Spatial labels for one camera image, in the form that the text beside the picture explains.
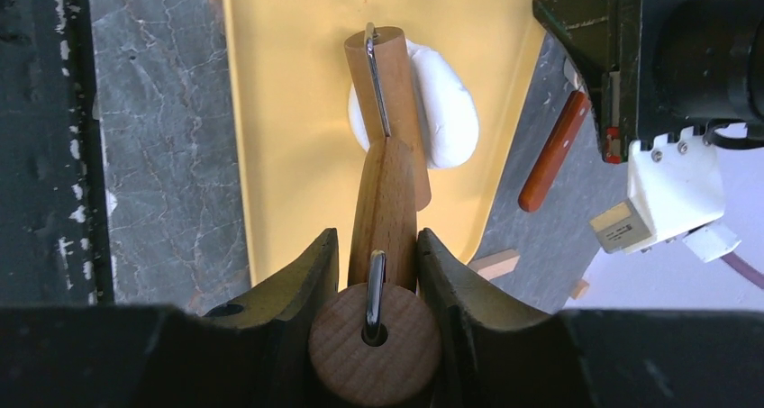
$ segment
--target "metal ring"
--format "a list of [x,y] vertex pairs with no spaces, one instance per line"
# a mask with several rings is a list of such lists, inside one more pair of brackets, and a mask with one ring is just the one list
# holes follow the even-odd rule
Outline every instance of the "metal ring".
[[368,345],[378,346],[380,327],[382,326],[382,284],[385,282],[385,264],[387,257],[382,250],[371,252],[368,265],[368,290],[366,292],[366,321],[363,326],[363,339]]
[[364,45],[366,47],[366,56],[368,60],[368,69],[371,73],[371,83],[374,86],[374,96],[377,98],[377,109],[379,117],[382,120],[382,131],[388,138],[391,136],[390,121],[387,119],[387,109],[385,108],[385,99],[382,98],[382,86],[379,84],[379,72],[377,70],[377,58],[374,56],[374,38],[377,37],[377,29],[374,23],[366,24],[366,31],[363,35]]

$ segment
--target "wooden block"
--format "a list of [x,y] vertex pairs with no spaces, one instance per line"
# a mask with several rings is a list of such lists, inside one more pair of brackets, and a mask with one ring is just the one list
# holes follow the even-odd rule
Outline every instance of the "wooden block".
[[517,261],[520,260],[520,254],[517,250],[509,249],[503,252],[490,255],[485,258],[476,259],[467,265],[485,280],[496,279],[507,273],[512,273],[517,267]]
[[589,283],[586,280],[581,279],[576,284],[576,287],[573,288],[573,292],[570,293],[570,298],[572,298],[573,300],[578,300],[579,298],[583,297],[588,290],[589,290]]

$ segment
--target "wooden stick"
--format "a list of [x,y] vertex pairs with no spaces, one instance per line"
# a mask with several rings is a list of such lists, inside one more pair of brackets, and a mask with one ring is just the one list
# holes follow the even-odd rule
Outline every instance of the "wooden stick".
[[[377,28],[374,43],[377,58],[379,84],[387,108],[391,135],[405,142],[414,156],[414,190],[416,211],[430,203],[432,192],[427,174],[427,159],[424,156],[422,131],[416,111],[414,85],[411,78],[411,63],[406,51],[403,30],[396,27]],[[360,111],[366,125],[368,142],[374,143],[384,138],[377,99],[368,69],[368,57],[364,46],[364,32],[350,36],[345,41],[345,56],[350,67],[350,76],[356,88]]]
[[371,252],[387,254],[386,282],[416,290],[414,174],[408,146],[396,138],[374,141],[360,180],[348,286],[367,282]]

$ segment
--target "yellow tray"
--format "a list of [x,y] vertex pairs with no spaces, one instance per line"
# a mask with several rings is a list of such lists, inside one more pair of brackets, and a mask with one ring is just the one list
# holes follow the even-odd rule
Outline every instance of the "yellow tray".
[[477,250],[538,58],[531,0],[223,0],[252,284],[326,227],[340,235],[340,285],[364,152],[347,105],[342,44],[366,22],[438,50],[472,93],[480,141],[465,165],[430,171],[418,214],[462,262]]

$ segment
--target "orange knife handle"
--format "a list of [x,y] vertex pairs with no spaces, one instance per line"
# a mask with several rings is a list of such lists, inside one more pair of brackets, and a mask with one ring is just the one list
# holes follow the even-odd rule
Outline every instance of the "orange knife handle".
[[544,144],[541,155],[533,165],[533,170],[525,181],[517,203],[528,213],[541,208],[554,179],[562,167],[562,162],[576,138],[581,124],[587,118],[592,105],[586,93],[574,91],[568,97],[565,107],[559,113],[557,123]]

